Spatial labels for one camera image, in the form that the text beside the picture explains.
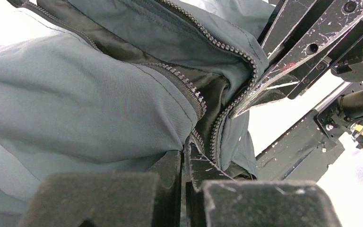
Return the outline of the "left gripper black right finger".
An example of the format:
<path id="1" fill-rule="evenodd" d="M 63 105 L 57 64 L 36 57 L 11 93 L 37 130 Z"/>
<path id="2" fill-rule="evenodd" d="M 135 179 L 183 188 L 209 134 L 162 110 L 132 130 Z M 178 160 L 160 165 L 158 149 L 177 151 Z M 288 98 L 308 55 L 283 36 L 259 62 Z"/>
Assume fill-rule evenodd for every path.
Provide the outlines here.
<path id="1" fill-rule="evenodd" d="M 189 227 L 339 227 L 328 195 L 310 181 L 233 180 L 191 135 L 184 147 Z"/>

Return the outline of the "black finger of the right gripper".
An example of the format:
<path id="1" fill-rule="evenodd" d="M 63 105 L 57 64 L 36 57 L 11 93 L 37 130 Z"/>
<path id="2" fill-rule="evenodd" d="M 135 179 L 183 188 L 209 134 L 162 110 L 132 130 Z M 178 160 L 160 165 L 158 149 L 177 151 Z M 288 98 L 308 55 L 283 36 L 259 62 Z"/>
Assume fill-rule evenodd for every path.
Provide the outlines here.
<path id="1" fill-rule="evenodd" d="M 299 83 L 289 73 L 315 57 L 346 34 L 363 18 L 363 0 L 332 0 L 330 6 L 281 61 L 269 61 L 269 68 L 249 88 L 230 112 L 232 119 L 250 108 L 287 97 Z"/>
<path id="2" fill-rule="evenodd" d="M 331 0 L 281 0 L 259 38 L 268 60 L 281 61 L 331 3 Z"/>

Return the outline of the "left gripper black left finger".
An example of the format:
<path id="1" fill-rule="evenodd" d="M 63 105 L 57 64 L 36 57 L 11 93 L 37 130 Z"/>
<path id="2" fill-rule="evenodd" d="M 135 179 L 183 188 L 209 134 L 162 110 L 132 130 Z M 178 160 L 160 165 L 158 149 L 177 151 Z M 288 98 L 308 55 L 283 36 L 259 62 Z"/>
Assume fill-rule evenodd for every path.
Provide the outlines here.
<path id="1" fill-rule="evenodd" d="M 20 227 L 177 227 L 181 211 L 179 151 L 147 172 L 55 174 L 33 196 Z"/>

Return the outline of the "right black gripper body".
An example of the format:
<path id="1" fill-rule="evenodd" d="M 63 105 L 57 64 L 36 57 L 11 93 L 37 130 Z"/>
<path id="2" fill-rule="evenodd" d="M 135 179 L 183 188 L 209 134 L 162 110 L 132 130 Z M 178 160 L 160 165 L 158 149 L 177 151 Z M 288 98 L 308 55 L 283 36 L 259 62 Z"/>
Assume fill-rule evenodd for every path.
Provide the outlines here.
<path id="1" fill-rule="evenodd" d="M 346 82 L 363 81 L 363 19 L 305 64 L 289 74 L 299 79 L 287 97 L 294 99 L 330 71 Z"/>

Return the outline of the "grey black gradient hooded jacket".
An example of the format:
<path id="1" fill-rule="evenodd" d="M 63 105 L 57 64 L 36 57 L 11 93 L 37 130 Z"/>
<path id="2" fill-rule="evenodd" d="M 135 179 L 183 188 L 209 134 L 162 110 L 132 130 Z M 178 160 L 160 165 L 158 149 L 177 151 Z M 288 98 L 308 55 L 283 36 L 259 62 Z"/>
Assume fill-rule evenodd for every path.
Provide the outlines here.
<path id="1" fill-rule="evenodd" d="M 58 173 L 144 172 L 194 134 L 258 176 L 250 114 L 222 116 L 268 60 L 262 0 L 0 0 L 0 227 Z"/>

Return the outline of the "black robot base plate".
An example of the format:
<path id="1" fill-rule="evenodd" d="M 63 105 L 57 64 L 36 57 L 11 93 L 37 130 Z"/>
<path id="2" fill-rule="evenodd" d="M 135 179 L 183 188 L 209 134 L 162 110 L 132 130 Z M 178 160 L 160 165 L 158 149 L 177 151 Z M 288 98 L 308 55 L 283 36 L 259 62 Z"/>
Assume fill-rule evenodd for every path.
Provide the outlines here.
<path id="1" fill-rule="evenodd" d="M 257 156 L 261 180 L 319 180 L 348 134 L 363 148 L 363 82 L 344 82 Z"/>

